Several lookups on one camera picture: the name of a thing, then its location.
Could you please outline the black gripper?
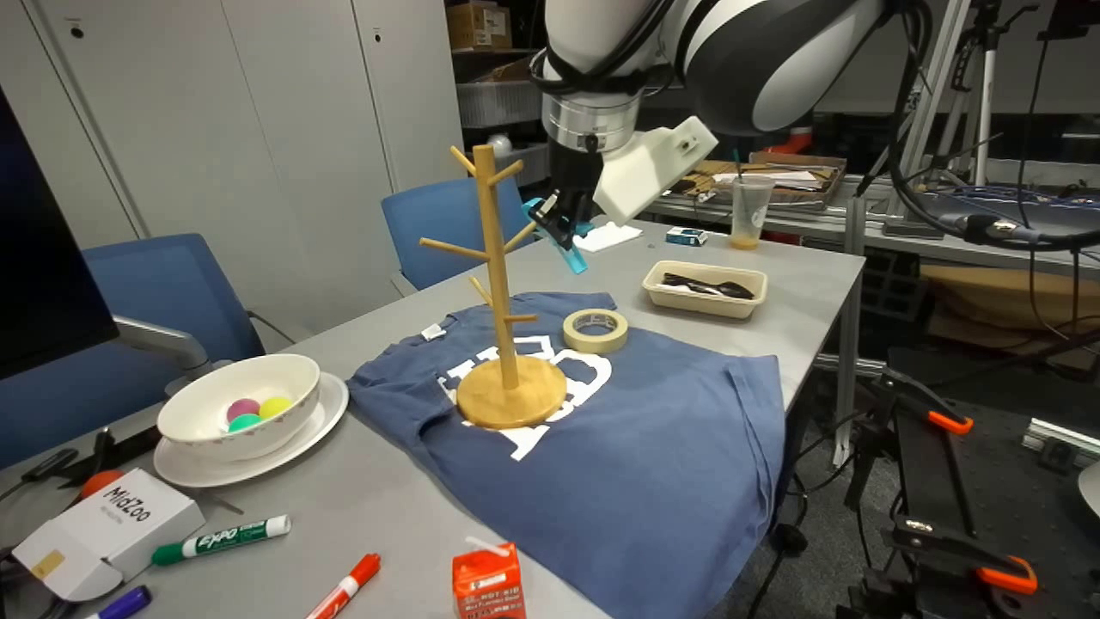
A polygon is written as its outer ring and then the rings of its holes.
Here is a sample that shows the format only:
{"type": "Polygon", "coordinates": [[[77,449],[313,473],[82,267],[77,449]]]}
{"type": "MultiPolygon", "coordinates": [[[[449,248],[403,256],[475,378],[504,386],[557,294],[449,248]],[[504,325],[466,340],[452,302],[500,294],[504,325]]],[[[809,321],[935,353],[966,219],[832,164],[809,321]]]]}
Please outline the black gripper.
{"type": "Polygon", "coordinates": [[[557,205],[551,219],[559,228],[557,243],[575,248],[577,236],[591,229],[591,197],[602,174],[597,138],[585,133],[580,146],[551,146],[551,185],[557,189],[557,205]]]}

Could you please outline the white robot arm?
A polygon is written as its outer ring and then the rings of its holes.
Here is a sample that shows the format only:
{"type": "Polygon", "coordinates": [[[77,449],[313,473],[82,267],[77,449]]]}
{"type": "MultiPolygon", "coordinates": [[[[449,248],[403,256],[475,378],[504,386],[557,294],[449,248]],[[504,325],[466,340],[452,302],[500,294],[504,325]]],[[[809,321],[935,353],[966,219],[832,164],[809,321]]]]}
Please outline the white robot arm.
{"type": "Polygon", "coordinates": [[[644,212],[720,130],[801,123],[891,13],[891,0],[546,0],[528,79],[553,199],[534,219],[569,251],[593,212],[644,212]]]}

